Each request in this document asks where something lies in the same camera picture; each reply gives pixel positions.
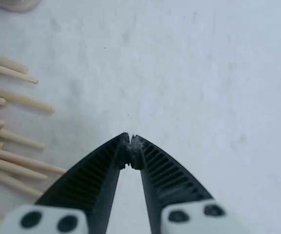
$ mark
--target white background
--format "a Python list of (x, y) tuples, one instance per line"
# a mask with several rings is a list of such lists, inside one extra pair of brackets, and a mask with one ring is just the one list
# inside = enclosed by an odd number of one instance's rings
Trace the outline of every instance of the white background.
[[(53, 104), (9, 103), (6, 128), (45, 142), (9, 151), (70, 168), (127, 131), (157, 144), (252, 233), (281, 234), (281, 1), (43, 0), (0, 10), (0, 54), (38, 86), (0, 87)], [(25, 180), (45, 190), (47, 182)], [(0, 185), (0, 216), (28, 198)], [(141, 176), (121, 172), (107, 234), (150, 233)]]

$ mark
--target white table surface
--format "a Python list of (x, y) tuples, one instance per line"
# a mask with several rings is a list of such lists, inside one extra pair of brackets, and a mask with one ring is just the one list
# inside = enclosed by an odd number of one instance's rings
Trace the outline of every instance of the white table surface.
[[(281, 234), (281, 1), (43, 0), (0, 10), (0, 54), (38, 86), (0, 87), (6, 128), (46, 142), (9, 151), (70, 168), (126, 131), (167, 151), (252, 233)], [(45, 190), (47, 182), (30, 182)], [(0, 216), (34, 200), (0, 185)], [(140, 173), (120, 174), (108, 234), (150, 233)]]

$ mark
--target black hole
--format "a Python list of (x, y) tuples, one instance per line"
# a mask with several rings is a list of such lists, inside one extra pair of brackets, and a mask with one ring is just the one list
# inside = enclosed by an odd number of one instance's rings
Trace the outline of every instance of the black hole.
[(172, 211), (169, 214), (169, 221), (175, 222), (175, 223), (183, 223), (187, 222), (189, 220), (188, 214), (186, 214), (184, 211), (178, 210), (178, 211)]
[(34, 226), (37, 226), (42, 218), (42, 214), (39, 211), (32, 211), (27, 213), (22, 219), (21, 219), (21, 226), (23, 228), (33, 228)]
[(58, 223), (58, 230), (62, 233), (68, 233), (77, 227), (78, 219), (73, 215), (62, 218)]
[(225, 211), (218, 205), (207, 205), (204, 207), (204, 214), (206, 216), (219, 217), (225, 215)]

